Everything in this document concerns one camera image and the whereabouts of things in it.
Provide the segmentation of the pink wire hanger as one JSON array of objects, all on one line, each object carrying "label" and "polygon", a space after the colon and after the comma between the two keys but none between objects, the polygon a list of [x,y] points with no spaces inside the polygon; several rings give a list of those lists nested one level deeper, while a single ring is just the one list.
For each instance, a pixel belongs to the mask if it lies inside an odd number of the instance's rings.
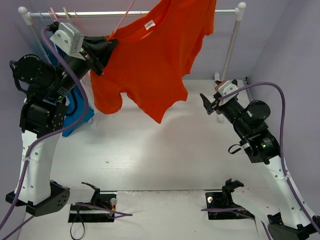
[{"label": "pink wire hanger", "polygon": [[124,13],[124,15],[121,17],[120,21],[118,22],[117,26],[115,27],[115,29],[112,31],[112,33],[110,34],[110,36],[113,36],[117,30],[121,27],[123,21],[125,20],[126,16],[128,15],[128,13],[130,12],[131,8],[133,7],[135,3],[135,0],[132,0],[130,5],[128,6],[128,9],[126,10],[126,12]]}]

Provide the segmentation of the orange t shirt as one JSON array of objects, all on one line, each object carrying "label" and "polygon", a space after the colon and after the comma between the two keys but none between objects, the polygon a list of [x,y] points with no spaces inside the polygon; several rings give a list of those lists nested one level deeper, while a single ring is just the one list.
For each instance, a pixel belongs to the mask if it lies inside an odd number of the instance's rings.
[{"label": "orange t shirt", "polygon": [[127,96],[155,122],[186,101],[183,77],[203,39],[214,31],[214,0],[162,0],[149,13],[110,35],[117,41],[103,75],[91,73],[95,107],[114,114]]}]

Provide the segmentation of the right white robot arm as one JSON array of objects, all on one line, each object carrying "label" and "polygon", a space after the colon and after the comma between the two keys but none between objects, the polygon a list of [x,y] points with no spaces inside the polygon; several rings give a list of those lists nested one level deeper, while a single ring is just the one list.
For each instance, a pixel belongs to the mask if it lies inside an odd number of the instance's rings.
[{"label": "right white robot arm", "polygon": [[240,141],[229,154],[245,152],[266,180],[271,199],[259,196],[239,180],[228,179],[220,191],[206,193],[205,211],[211,220],[248,218],[261,223],[270,240],[306,240],[319,233],[320,218],[304,201],[285,161],[284,138],[274,137],[266,124],[270,107],[253,100],[240,105],[236,80],[218,81],[213,101],[203,96],[208,114],[223,115]]}]

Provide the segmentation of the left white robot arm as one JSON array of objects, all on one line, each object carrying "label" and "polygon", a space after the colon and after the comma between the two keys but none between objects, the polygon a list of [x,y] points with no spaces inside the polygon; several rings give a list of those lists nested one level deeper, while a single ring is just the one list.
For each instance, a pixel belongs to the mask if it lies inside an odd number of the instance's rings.
[{"label": "left white robot arm", "polygon": [[89,110],[81,79],[90,71],[101,73],[117,44],[87,37],[80,49],[82,58],[58,55],[58,64],[51,65],[27,54],[9,62],[17,90],[22,90],[21,83],[27,85],[19,120],[21,172],[16,189],[5,197],[12,207],[24,206],[28,214],[40,217],[67,204],[82,203],[89,210],[99,206],[97,187],[86,182],[80,187],[61,185],[51,179],[51,170],[60,135],[79,125]]}]

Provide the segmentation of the beige wooden hanger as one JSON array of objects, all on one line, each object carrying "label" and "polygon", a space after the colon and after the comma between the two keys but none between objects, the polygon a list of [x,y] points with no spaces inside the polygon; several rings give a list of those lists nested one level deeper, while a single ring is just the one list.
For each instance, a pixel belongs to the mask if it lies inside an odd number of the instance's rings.
[{"label": "beige wooden hanger", "polygon": [[65,17],[66,17],[67,21],[68,21],[69,23],[71,23],[70,15],[69,15],[67,9],[66,9],[65,7],[63,7],[62,9],[63,9],[63,11],[64,11],[64,13],[65,13]]}]

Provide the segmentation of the light pink hanger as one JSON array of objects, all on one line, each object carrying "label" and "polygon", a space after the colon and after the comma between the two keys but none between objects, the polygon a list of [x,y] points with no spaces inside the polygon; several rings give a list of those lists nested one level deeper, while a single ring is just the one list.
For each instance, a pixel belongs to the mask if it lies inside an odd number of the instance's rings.
[{"label": "light pink hanger", "polygon": [[54,11],[54,9],[52,7],[49,9],[49,13],[52,15],[52,18],[55,22],[58,22],[58,23],[60,22],[56,12]]}]

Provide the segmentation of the blue t shirt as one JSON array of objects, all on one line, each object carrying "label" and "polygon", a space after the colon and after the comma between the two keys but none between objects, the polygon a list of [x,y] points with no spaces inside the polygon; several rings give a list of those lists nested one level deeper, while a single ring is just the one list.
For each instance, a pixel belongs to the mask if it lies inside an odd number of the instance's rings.
[{"label": "blue t shirt", "polygon": [[[68,126],[75,123],[83,114],[85,109],[85,102],[77,85],[75,85],[74,88],[67,94],[66,98],[68,100],[68,106],[67,113],[64,118],[63,128],[67,128]],[[79,128],[84,123],[87,123],[94,116],[94,114],[94,110],[89,106],[83,120],[72,128],[64,131],[62,133],[62,136],[65,138],[69,137],[77,128]]]}]

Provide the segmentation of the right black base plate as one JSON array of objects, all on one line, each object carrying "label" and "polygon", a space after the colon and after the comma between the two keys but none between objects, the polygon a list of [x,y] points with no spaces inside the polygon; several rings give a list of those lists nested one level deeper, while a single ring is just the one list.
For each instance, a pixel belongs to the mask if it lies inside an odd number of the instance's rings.
[{"label": "right black base plate", "polygon": [[243,206],[234,203],[232,193],[237,188],[244,187],[244,184],[238,180],[231,178],[225,181],[221,190],[206,191],[205,200],[206,208],[202,212],[206,212],[210,221],[222,220],[255,220],[255,216]]}]

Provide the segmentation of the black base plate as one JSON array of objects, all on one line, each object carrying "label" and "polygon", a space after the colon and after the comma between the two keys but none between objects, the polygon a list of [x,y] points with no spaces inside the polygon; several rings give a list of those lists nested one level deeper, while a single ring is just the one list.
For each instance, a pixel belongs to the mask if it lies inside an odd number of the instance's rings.
[{"label": "black base plate", "polygon": [[81,182],[70,190],[67,202],[69,223],[113,223],[117,193],[103,191],[88,182]]},{"label": "black base plate", "polygon": [[255,216],[243,206],[234,203],[232,193],[237,188],[244,187],[244,184],[238,180],[231,178],[225,181],[221,190],[206,191],[205,200],[206,208],[202,212],[206,212],[210,221],[222,220],[255,220]]}]

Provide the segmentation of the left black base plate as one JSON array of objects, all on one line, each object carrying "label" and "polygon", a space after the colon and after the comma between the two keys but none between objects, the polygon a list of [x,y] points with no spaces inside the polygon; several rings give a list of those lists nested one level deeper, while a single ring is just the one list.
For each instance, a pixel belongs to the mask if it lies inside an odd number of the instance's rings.
[{"label": "left black base plate", "polygon": [[81,182],[70,190],[67,202],[69,223],[113,223],[117,193],[103,191],[88,182]]}]

